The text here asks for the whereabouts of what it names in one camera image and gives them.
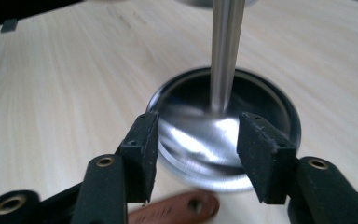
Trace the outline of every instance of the wooden table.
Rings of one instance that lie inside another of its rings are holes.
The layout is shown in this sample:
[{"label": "wooden table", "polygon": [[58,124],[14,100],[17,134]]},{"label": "wooden table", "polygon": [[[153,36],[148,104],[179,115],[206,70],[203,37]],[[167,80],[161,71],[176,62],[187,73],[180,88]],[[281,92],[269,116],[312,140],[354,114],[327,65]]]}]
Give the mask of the wooden table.
[{"label": "wooden table", "polygon": [[[212,11],[170,0],[86,2],[0,34],[0,195],[44,200],[82,181],[164,82],[210,65],[211,41]],[[331,161],[358,190],[358,1],[260,0],[245,9],[237,66],[291,98],[298,157]],[[187,189],[158,164],[152,202]],[[253,191],[219,198],[210,223],[288,223],[286,206]]]}]

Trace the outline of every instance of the black object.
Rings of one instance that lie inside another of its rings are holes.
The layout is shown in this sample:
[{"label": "black object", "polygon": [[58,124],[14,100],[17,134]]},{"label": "black object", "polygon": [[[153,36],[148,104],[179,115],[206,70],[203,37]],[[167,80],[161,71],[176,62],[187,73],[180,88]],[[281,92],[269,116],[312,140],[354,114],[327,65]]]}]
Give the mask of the black object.
[{"label": "black object", "polygon": [[0,25],[7,20],[21,20],[79,2],[82,0],[0,0]]},{"label": "black object", "polygon": [[338,168],[296,147],[260,116],[240,115],[237,145],[260,202],[284,204],[291,223],[358,223],[358,192]]},{"label": "black object", "polygon": [[116,154],[89,162],[83,183],[43,202],[30,190],[0,196],[0,223],[127,223],[127,203],[150,200],[157,156],[158,114],[149,112],[137,118]]}]

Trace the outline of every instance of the metal ring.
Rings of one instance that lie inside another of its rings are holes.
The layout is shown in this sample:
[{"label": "metal ring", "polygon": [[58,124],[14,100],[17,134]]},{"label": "metal ring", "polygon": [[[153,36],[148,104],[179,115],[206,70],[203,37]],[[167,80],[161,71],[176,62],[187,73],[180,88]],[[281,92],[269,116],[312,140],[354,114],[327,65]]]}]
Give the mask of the metal ring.
[{"label": "metal ring", "polygon": [[113,164],[113,162],[115,162],[115,159],[113,159],[111,157],[103,157],[97,161],[97,166],[106,167],[106,166],[110,166],[111,164]]},{"label": "metal ring", "polygon": [[2,201],[0,203],[0,215],[9,214],[16,211],[17,209],[21,208],[26,201],[27,198],[23,194],[15,195]]},{"label": "metal ring", "polygon": [[310,166],[312,166],[313,168],[319,169],[319,170],[327,170],[328,169],[328,165],[321,160],[316,160],[316,159],[312,159],[312,160],[308,160],[308,164]]}]

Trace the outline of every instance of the screw hole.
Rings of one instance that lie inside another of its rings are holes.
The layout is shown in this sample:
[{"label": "screw hole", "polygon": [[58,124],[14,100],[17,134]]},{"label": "screw hole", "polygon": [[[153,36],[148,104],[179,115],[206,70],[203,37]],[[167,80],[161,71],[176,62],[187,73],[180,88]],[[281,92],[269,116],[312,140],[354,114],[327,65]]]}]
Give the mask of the screw hole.
[{"label": "screw hole", "polygon": [[278,147],[286,147],[285,143],[278,143]]},{"label": "screw hole", "polygon": [[113,164],[113,162],[115,162],[115,160],[113,158],[104,157],[97,161],[97,166],[106,167],[106,166],[110,166],[111,164]]},{"label": "screw hole", "polygon": [[199,214],[202,209],[202,202],[198,199],[193,199],[188,202],[188,209],[193,211],[195,214]]},{"label": "screw hole", "polygon": [[319,170],[327,170],[328,165],[324,161],[320,160],[309,160],[308,164],[312,166],[313,168],[319,169]]},{"label": "screw hole", "polygon": [[0,215],[5,215],[21,208],[26,201],[25,195],[16,195],[0,203]]}]

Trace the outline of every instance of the silver cylinder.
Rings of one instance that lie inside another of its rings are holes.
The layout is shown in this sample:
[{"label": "silver cylinder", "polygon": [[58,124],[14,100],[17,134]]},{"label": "silver cylinder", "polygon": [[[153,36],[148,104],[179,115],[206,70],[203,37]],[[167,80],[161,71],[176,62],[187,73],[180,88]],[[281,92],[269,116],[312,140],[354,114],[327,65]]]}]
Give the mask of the silver cylinder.
[{"label": "silver cylinder", "polygon": [[223,113],[229,103],[240,43],[245,0],[214,0],[211,109]]}]

